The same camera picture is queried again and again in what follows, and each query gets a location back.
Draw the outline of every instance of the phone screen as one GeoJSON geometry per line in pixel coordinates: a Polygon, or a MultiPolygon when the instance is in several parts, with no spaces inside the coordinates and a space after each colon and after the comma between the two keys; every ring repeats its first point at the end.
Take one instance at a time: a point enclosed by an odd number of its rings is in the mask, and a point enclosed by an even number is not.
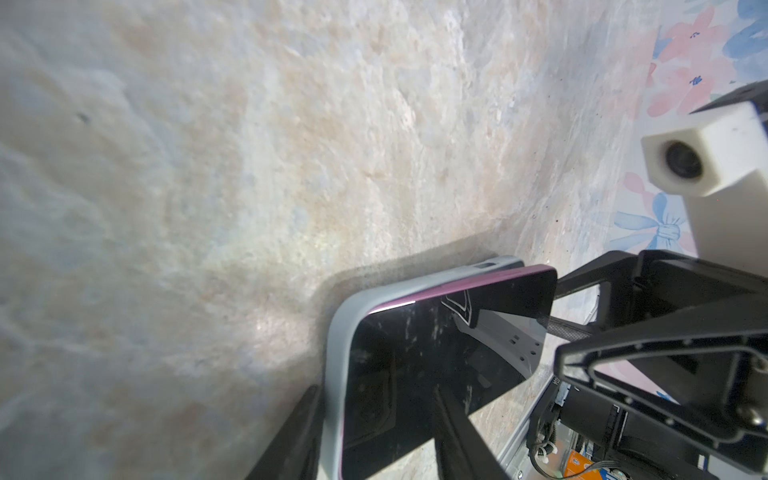
{"type": "Polygon", "coordinates": [[[557,274],[486,273],[379,306],[349,352],[342,477],[367,478],[432,438],[432,389],[471,414],[538,364],[557,274]]]}

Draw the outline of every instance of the marble surface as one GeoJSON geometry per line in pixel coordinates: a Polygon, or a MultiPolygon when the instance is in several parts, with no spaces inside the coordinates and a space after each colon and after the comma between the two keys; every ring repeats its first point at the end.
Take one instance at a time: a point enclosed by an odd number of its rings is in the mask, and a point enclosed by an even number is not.
{"type": "Polygon", "coordinates": [[[349,294],[597,256],[659,10],[3,2],[0,477],[241,478],[349,294]]]}

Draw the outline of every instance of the black cable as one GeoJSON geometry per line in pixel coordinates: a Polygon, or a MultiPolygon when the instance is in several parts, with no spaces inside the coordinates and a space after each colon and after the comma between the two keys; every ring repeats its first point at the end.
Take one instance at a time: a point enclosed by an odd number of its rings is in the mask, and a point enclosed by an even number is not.
{"type": "Polygon", "coordinates": [[[592,465],[589,465],[587,468],[584,469],[583,472],[579,472],[575,475],[569,475],[567,477],[557,478],[553,477],[552,475],[549,475],[547,472],[545,472],[538,464],[538,461],[536,460],[536,454],[534,452],[535,449],[538,449],[540,445],[535,445],[533,449],[528,450],[528,457],[531,459],[531,464],[533,465],[533,468],[538,472],[539,475],[541,475],[544,478],[549,478],[550,480],[565,480],[566,478],[577,478],[579,475],[583,475],[587,472],[592,472],[593,470],[598,470],[599,468],[619,468],[619,462],[616,462],[615,460],[601,460],[599,462],[595,462],[592,465]]]}

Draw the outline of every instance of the floral wallpaper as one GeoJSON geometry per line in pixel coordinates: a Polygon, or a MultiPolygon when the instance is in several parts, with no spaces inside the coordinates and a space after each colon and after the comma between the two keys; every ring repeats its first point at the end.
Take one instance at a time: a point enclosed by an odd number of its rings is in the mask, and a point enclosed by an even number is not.
{"type": "Polygon", "coordinates": [[[768,78],[768,0],[670,0],[661,20],[607,248],[695,255],[683,202],[648,181],[640,138],[659,117],[768,78]]]}

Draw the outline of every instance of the round black hole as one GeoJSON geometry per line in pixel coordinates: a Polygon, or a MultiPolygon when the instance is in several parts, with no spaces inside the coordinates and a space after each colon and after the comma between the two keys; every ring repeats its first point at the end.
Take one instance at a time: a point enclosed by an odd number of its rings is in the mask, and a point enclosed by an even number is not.
{"type": "Polygon", "coordinates": [[[701,159],[693,148],[683,142],[675,142],[667,148],[667,166],[681,178],[701,177],[701,159]]]}

